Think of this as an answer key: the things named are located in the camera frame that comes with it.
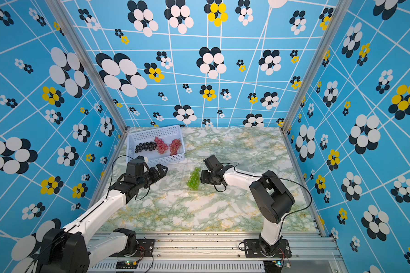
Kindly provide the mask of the green grape bunch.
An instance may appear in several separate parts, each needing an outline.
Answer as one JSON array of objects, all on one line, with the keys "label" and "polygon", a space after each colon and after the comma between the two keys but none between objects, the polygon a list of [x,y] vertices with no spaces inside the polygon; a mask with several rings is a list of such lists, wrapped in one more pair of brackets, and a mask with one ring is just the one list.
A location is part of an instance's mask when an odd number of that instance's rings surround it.
[{"label": "green grape bunch", "polygon": [[190,190],[197,191],[200,185],[200,171],[199,167],[194,168],[190,173],[190,178],[187,181],[187,186]]}]

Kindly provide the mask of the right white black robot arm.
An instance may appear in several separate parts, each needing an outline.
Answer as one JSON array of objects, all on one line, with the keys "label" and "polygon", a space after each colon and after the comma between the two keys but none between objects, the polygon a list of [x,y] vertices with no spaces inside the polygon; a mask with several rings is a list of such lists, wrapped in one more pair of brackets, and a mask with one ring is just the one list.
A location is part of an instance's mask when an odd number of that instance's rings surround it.
[{"label": "right white black robot arm", "polygon": [[277,253],[282,239],[282,227],[290,214],[295,199],[280,178],[272,171],[252,174],[235,169],[232,165],[221,169],[202,170],[200,182],[213,186],[238,187],[249,191],[264,217],[259,235],[261,252],[267,257]]}]

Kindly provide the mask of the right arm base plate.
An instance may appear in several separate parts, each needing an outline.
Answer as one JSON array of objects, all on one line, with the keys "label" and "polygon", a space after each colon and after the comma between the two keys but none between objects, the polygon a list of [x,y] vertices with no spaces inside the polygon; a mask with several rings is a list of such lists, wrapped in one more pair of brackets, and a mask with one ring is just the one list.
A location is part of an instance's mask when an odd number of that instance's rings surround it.
[{"label": "right arm base plate", "polygon": [[288,240],[281,239],[274,245],[268,245],[264,240],[246,239],[243,250],[247,258],[291,258],[292,252]]}]

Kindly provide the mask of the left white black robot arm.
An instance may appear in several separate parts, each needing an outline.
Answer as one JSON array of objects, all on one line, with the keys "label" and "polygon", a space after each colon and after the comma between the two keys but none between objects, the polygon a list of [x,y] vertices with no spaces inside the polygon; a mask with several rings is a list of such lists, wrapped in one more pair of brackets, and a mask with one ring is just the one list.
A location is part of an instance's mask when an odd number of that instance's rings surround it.
[{"label": "left white black robot arm", "polygon": [[142,254],[136,232],[117,228],[106,237],[91,242],[101,226],[118,210],[134,199],[140,189],[149,188],[164,178],[168,168],[161,164],[148,167],[145,162],[131,160],[107,196],[83,215],[61,229],[51,229],[43,237],[37,260],[28,268],[36,273],[86,273],[92,266],[113,254]]}]

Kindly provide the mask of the clear plastic clamshell container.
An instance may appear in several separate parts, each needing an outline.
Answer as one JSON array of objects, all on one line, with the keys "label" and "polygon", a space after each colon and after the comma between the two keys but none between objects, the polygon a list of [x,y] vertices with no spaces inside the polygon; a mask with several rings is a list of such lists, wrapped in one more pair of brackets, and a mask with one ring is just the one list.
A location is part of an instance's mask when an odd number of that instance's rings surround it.
[{"label": "clear plastic clamshell container", "polygon": [[203,186],[200,180],[201,173],[205,169],[204,164],[187,162],[181,177],[181,189],[192,192],[199,192]]}]

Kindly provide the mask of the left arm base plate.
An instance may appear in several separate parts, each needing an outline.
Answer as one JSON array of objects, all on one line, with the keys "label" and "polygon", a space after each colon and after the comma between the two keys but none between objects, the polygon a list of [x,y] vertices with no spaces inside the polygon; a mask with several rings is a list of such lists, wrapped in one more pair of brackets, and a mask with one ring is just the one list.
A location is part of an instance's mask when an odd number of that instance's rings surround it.
[{"label": "left arm base plate", "polygon": [[154,245],[156,243],[155,239],[142,238],[136,239],[135,242],[128,244],[126,250],[120,253],[114,253],[109,257],[113,258],[144,258],[151,257],[153,255]]}]

